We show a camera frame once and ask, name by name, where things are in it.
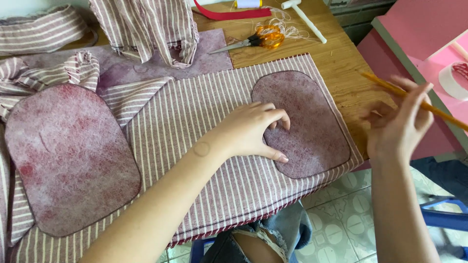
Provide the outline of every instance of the tape roll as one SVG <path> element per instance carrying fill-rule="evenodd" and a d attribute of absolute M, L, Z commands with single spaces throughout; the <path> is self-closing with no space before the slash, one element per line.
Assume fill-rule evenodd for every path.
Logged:
<path fill-rule="evenodd" d="M 455 62 L 439 72 L 439 82 L 442 88 L 452 97 L 468 101 L 468 64 Z"/>
<path fill-rule="evenodd" d="M 258 8 L 262 7 L 262 0 L 236 0 L 234 6 L 236 8 Z"/>

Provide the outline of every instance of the scissors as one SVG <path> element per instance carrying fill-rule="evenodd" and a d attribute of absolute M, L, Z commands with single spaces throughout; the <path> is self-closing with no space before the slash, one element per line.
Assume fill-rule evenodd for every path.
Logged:
<path fill-rule="evenodd" d="M 283 43 L 284 39 L 285 36 L 281 34 L 281 30 L 278 26 L 260 26 L 257 29 L 257 32 L 249 36 L 246 40 L 237 42 L 229 46 L 225 46 L 218 50 L 209 52 L 208 54 L 214 54 L 246 46 L 261 46 L 268 49 L 275 49 Z"/>

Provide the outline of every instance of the rounded rectangle fabric piece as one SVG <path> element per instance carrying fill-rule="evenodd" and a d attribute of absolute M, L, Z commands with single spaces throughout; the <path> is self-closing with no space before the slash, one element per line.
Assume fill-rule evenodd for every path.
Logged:
<path fill-rule="evenodd" d="M 94 92 L 60 84 L 19 101 L 5 140 L 38 227 L 66 236 L 130 202 L 141 177 L 110 109 Z"/>
<path fill-rule="evenodd" d="M 282 71 L 260 78 L 252 101 L 272 102 L 291 119 L 289 131 L 267 129 L 267 145 L 284 153 L 289 162 L 275 162 L 287 177 L 300 179 L 335 168 L 350 159 L 351 148 L 320 86 L 298 71 Z"/>

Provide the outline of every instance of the pink furniture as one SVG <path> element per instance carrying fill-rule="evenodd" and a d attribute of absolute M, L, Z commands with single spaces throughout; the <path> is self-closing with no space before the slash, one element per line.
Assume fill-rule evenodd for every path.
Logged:
<path fill-rule="evenodd" d="M 459 12 L 468 12 L 468 1 L 453 0 L 449 4 L 443 0 L 398 0 L 386 15 L 374 19 L 375 29 L 362 40 L 358 50 L 380 78 L 388 80 L 390 75 L 397 74 L 417 83 L 432 82 L 434 92 L 430 96 L 433 104 L 468 123 L 468 114 L 465 114 L 468 102 L 450 97 L 438 80 L 440 69 L 455 61 L 463 61 L 451 47 L 443 48 L 468 29 L 467 17 L 457 17 Z M 468 49 L 468 34 L 457 42 Z M 468 149 L 467 134 L 460 128 L 449 128 L 443 120 L 436 118 L 412 158 L 464 149 Z"/>

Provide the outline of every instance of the tiled floor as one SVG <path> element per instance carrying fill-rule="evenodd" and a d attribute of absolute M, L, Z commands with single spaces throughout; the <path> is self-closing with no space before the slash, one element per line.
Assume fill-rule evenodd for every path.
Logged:
<path fill-rule="evenodd" d="M 448 192 L 412 169 L 419 203 L 430 194 Z M 375 233 L 371 201 L 371 170 L 349 173 L 328 187 L 302 199 L 314 228 L 311 242 L 296 250 L 299 263 L 376 263 Z M 460 212 L 459 207 L 443 204 L 436 210 Z M 443 263 L 462 263 L 454 255 L 459 246 L 468 246 L 468 233 L 429 227 Z M 187 263 L 191 243 L 169 248 L 157 263 Z"/>

